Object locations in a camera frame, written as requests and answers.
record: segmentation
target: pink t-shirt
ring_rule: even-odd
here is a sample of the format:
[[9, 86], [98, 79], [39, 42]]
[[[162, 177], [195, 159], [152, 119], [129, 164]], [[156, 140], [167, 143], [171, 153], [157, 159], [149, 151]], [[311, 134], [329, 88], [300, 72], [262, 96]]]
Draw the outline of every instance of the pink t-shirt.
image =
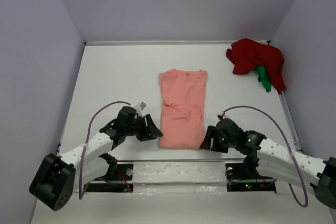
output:
[[199, 149], [204, 140], [204, 100], [207, 72], [172, 69], [160, 74], [163, 98], [163, 148]]

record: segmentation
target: white wall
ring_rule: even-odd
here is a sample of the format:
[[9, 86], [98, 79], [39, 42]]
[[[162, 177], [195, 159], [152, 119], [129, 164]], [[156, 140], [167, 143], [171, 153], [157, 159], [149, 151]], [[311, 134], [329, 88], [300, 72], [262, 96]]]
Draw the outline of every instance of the white wall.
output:
[[28, 187], [55, 152], [83, 51], [61, 0], [0, 0], [0, 222], [25, 224]]
[[303, 151], [325, 159], [336, 156], [335, 17], [335, 0], [295, 0], [273, 42]]
[[84, 41], [271, 39], [294, 0], [62, 0]]

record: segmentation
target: white table surface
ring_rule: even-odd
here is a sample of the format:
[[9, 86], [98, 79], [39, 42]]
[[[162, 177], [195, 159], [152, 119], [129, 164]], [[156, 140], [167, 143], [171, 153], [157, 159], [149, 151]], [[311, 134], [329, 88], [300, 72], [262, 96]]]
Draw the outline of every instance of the white table surface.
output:
[[[136, 45], [86, 46], [66, 123], [60, 153], [82, 144], [93, 114], [104, 105], [118, 100], [147, 104], [145, 113], [151, 114], [160, 127], [161, 93], [159, 73], [172, 68], [208, 72], [205, 99], [204, 127], [216, 125], [217, 114], [235, 105], [251, 105], [269, 113], [282, 127], [294, 148], [290, 130], [277, 91], [270, 93], [251, 72], [245, 76], [232, 74], [233, 64], [226, 58], [230, 45]], [[96, 117], [92, 133], [116, 118], [122, 105], [107, 108]], [[227, 115], [243, 130], [264, 133], [279, 144], [284, 141], [264, 115], [249, 109], [230, 111]], [[165, 150], [158, 140], [140, 143], [135, 137], [111, 153], [118, 160], [177, 160], [241, 158], [235, 150], [228, 154], [209, 151]]]
[[[160, 126], [160, 72], [172, 68], [208, 71], [204, 127], [217, 123], [219, 111], [235, 105], [251, 105], [269, 113], [280, 124], [291, 146], [285, 114], [275, 89], [266, 93], [255, 73], [246, 76], [232, 74], [233, 65], [225, 57], [229, 45], [150, 45], [150, 46], [87, 46], [73, 95], [60, 153], [82, 144], [92, 115], [116, 100], [131, 103], [144, 101], [147, 113]], [[96, 132], [117, 116], [121, 106], [106, 109], [93, 124]], [[255, 130], [284, 144], [275, 126], [258, 112], [240, 109], [228, 113], [244, 130]], [[140, 143], [133, 137], [112, 151], [119, 160], [177, 160], [241, 158], [236, 151], [228, 154], [209, 151], [164, 150], [157, 140]], [[146, 179], [159, 178], [160, 169], [146, 170]], [[221, 168], [214, 164], [210, 173]], [[197, 181], [207, 181], [194, 176]], [[332, 224], [329, 209], [313, 196], [306, 209], [294, 201], [288, 185], [277, 182], [277, 194], [272, 192], [228, 193], [226, 187], [203, 185], [135, 185], [132, 194], [88, 193], [79, 201], [74, 193], [63, 209], [53, 212], [37, 202], [31, 224], [97, 224], [97, 223], [304, 223]], [[302, 198], [302, 189], [296, 189]]]
[[[297, 192], [301, 199], [302, 189]], [[38, 201], [31, 224], [333, 224], [328, 207], [311, 195], [309, 200], [308, 207], [301, 208], [288, 191], [88, 193], [83, 200], [73, 194], [58, 212]]]

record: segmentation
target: purple cable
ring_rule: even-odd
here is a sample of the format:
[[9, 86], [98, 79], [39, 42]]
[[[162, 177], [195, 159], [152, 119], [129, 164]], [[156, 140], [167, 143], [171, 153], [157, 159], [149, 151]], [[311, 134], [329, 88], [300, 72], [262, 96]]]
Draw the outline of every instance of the purple cable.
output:
[[123, 104], [126, 104], [128, 106], [131, 105], [130, 103], [123, 102], [123, 101], [109, 103], [109, 104], [105, 105], [104, 107], [102, 107], [100, 110], [98, 110], [90, 120], [89, 127], [88, 127], [88, 134], [87, 134], [86, 139], [85, 139], [85, 145], [83, 147], [82, 156], [80, 158], [80, 165], [79, 165], [79, 199], [83, 199], [84, 193], [85, 193], [86, 189], [88, 188], [88, 186], [90, 184], [90, 183], [85, 184], [84, 188], [83, 188], [83, 184], [82, 184], [83, 181], [82, 180], [83, 180], [83, 165], [84, 165], [84, 156], [85, 156], [85, 152], [86, 152], [86, 144], [89, 142], [90, 131], [91, 131], [91, 126], [92, 126], [93, 120], [96, 118], [96, 116], [102, 110], [106, 109], [107, 107], [109, 107], [111, 105], [117, 104], [117, 103], [123, 103]]
[[[240, 105], [240, 106], [234, 106], [234, 107], [230, 107], [226, 110], [224, 110], [224, 114], [229, 111], [229, 110], [233, 110], [233, 109], [238, 109], [238, 108], [248, 108], [248, 109], [252, 109], [252, 110], [256, 110], [256, 111], [259, 111], [260, 113], [264, 114], [265, 116], [267, 116], [274, 124], [275, 126], [278, 128], [278, 130], [280, 131], [283, 139], [285, 140], [285, 143], [286, 143], [286, 146], [287, 146], [287, 149], [288, 149], [288, 152], [289, 154], [291, 154], [292, 156], [292, 159], [293, 159], [293, 162], [294, 162], [294, 165], [296, 167], [296, 170], [298, 171], [298, 174], [299, 174], [299, 177], [300, 177], [300, 181], [301, 181], [301, 186], [302, 186], [302, 189], [303, 189], [303, 194], [304, 194], [304, 204], [302, 204], [298, 197], [296, 196], [294, 190], [293, 190], [293, 187], [291, 184], [288, 184], [289, 185], [289, 188], [290, 188], [290, 191], [292, 192], [293, 194], [293, 197], [295, 199], [295, 201], [299, 204], [300, 207], [307, 207], [308, 206], [308, 195], [307, 195], [307, 189], [306, 189], [306, 185], [305, 185], [305, 182], [303, 180], [303, 175], [302, 175], [302, 172], [300, 170], [300, 167], [298, 165], [298, 162], [296, 161], [296, 158], [294, 157], [294, 155], [292, 155], [293, 151], [292, 151], [292, 148], [290, 147], [289, 145], [289, 142], [284, 134], [284, 132], [282, 131], [281, 127], [279, 126], [279, 124], [269, 115], [267, 114], [266, 112], [260, 110], [260, 109], [257, 109], [255, 107], [252, 107], [252, 106], [246, 106], [246, 105]], [[269, 187], [271, 185], [273, 185], [275, 183], [275, 181], [277, 181], [276, 179], [273, 180], [270, 184], [268, 184], [267, 186], [263, 187], [263, 188], [266, 188], [266, 187]]]

